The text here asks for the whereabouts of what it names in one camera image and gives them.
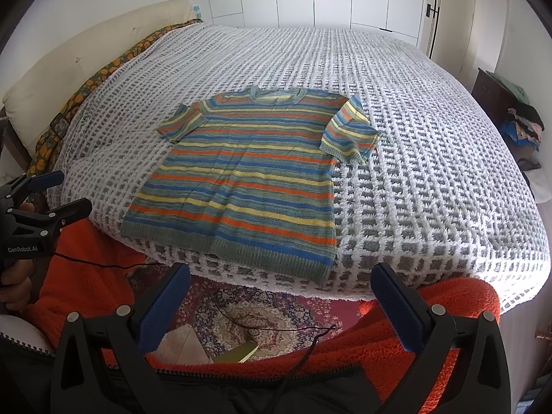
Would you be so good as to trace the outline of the person's left hand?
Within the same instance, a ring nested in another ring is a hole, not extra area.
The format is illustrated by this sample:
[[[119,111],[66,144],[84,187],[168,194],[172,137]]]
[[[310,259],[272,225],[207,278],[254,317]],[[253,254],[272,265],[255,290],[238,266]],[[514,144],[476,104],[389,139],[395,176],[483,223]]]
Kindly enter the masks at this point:
[[[34,269],[33,260],[20,260],[1,275],[2,312],[20,311],[27,305],[32,291],[31,274]]]

